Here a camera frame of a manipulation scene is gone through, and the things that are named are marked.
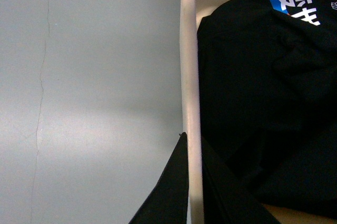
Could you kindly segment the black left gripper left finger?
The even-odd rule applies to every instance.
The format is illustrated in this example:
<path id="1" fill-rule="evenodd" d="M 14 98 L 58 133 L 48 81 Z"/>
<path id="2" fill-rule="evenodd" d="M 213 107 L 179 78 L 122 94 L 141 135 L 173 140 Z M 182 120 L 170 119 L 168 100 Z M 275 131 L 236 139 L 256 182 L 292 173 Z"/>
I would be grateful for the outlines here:
<path id="1" fill-rule="evenodd" d="M 186 223 L 188 198 L 187 135 L 184 132 L 180 135 L 157 184 L 130 223 Z"/>

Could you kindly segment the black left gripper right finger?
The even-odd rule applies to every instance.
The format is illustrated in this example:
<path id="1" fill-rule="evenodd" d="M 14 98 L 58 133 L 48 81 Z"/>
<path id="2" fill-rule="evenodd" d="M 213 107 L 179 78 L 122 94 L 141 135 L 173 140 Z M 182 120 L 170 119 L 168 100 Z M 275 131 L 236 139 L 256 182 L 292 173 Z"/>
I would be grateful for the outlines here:
<path id="1" fill-rule="evenodd" d="M 207 144 L 202 144 L 205 223 L 279 223 L 230 171 Z"/>

